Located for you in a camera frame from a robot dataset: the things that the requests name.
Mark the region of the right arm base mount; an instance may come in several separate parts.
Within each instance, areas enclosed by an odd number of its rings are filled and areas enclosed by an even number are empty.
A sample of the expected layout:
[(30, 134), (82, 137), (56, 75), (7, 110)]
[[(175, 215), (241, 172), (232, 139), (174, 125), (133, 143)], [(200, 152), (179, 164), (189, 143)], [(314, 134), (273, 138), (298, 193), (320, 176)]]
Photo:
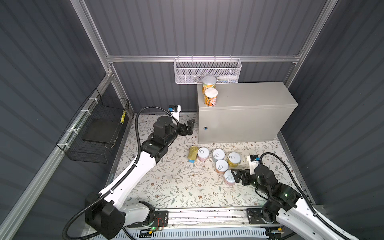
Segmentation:
[(247, 208), (246, 214), (250, 225), (278, 224), (277, 221), (265, 220), (262, 208)]

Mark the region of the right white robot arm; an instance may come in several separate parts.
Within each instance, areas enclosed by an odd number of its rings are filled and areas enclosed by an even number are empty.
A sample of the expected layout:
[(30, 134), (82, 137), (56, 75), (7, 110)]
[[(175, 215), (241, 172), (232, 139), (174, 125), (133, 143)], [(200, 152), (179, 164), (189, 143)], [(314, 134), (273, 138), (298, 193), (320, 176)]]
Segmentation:
[(273, 171), (258, 165), (249, 170), (230, 170), (236, 183), (243, 182), (267, 196), (261, 216), (265, 223), (279, 223), (305, 240), (356, 240), (323, 214), (313, 209), (302, 194), (291, 186), (278, 182)]

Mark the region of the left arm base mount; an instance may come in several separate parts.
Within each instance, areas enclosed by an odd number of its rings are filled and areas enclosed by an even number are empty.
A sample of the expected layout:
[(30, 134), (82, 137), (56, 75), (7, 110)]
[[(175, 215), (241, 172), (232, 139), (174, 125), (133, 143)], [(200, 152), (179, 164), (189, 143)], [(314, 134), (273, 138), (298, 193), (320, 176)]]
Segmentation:
[(169, 220), (169, 211), (155, 210), (150, 217), (149, 222), (133, 223), (128, 225), (128, 228), (152, 228), (152, 227), (167, 227)]

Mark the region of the orange label plastic-lid can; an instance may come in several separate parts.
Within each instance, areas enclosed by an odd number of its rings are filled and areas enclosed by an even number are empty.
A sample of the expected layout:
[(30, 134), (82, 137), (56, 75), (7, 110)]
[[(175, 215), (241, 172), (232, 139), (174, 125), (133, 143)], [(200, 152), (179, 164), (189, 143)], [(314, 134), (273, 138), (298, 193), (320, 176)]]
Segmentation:
[(204, 92), (205, 105), (208, 107), (214, 107), (217, 103), (218, 90), (215, 88), (208, 88)]

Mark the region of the green yellow plastic-lid can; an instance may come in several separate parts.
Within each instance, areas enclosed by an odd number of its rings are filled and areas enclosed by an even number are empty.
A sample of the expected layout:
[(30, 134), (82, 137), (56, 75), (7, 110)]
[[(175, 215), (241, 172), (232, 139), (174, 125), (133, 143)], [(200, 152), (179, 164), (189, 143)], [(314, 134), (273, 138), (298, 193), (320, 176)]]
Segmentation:
[(205, 94), (206, 89), (215, 88), (217, 83), (217, 78), (214, 76), (205, 76), (202, 79), (202, 93)]

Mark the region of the gold rectangular tin can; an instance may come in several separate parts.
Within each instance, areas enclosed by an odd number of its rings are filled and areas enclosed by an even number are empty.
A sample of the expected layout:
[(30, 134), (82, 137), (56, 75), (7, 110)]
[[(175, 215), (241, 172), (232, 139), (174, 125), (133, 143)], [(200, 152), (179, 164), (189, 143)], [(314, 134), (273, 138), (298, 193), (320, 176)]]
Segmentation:
[(199, 150), (199, 148), (196, 146), (190, 147), (189, 154), (188, 154), (188, 162), (189, 163), (195, 163), (197, 156), (198, 156), (198, 150)]

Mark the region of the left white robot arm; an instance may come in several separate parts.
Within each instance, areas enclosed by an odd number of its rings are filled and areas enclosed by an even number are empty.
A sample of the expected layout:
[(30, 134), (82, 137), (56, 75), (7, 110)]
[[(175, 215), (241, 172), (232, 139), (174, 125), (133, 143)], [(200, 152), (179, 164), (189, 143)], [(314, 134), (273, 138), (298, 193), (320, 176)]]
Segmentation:
[(126, 226), (143, 224), (150, 226), (155, 219), (155, 208), (144, 201), (126, 207), (130, 192), (139, 181), (168, 152), (169, 146), (178, 136), (192, 135), (195, 120), (179, 124), (169, 116), (161, 116), (154, 123), (154, 131), (146, 141), (139, 143), (136, 159), (107, 187), (86, 199), (86, 223), (110, 240)]

